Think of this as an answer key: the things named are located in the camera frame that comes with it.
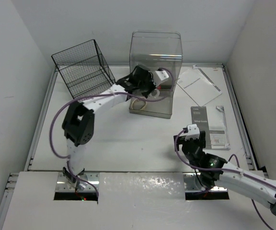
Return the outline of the clear plastic drawer cabinet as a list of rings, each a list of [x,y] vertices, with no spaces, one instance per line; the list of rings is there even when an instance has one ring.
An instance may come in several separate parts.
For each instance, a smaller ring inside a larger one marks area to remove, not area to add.
[[[130,71],[140,66],[151,72],[163,69],[169,79],[162,83],[158,90],[158,102],[147,102],[145,110],[129,112],[138,115],[170,119],[173,113],[173,95],[183,62],[181,35],[178,32],[135,31],[132,34],[129,66]]]

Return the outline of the clear tape roll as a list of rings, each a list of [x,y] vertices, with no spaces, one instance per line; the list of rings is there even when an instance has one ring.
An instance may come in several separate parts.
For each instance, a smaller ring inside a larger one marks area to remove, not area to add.
[[[160,95],[160,91],[158,89],[154,89],[150,94],[149,97],[153,99],[157,99]]]

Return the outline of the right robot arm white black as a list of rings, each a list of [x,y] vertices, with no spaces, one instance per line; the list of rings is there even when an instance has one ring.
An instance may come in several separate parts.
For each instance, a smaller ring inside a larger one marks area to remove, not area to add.
[[[189,138],[182,130],[173,137],[174,150],[183,152],[182,162],[198,170],[201,184],[207,188],[224,187],[262,204],[276,216],[276,180],[264,178],[243,170],[230,161],[214,154],[205,153],[205,132]]]

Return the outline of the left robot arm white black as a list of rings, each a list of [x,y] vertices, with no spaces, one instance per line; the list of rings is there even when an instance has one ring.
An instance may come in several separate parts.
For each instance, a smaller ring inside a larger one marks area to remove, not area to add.
[[[84,147],[94,134],[95,116],[108,111],[119,103],[126,102],[129,97],[139,92],[148,97],[168,76],[162,71],[149,71],[140,66],[127,76],[119,79],[106,91],[90,99],[72,103],[62,124],[67,140],[67,176],[77,176],[84,170],[82,159]]]

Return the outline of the beige masking tape roll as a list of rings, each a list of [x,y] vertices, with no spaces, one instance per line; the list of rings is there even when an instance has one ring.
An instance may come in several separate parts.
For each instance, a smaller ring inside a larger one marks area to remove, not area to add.
[[[147,106],[147,102],[139,99],[134,99],[130,104],[130,109],[143,111]]]

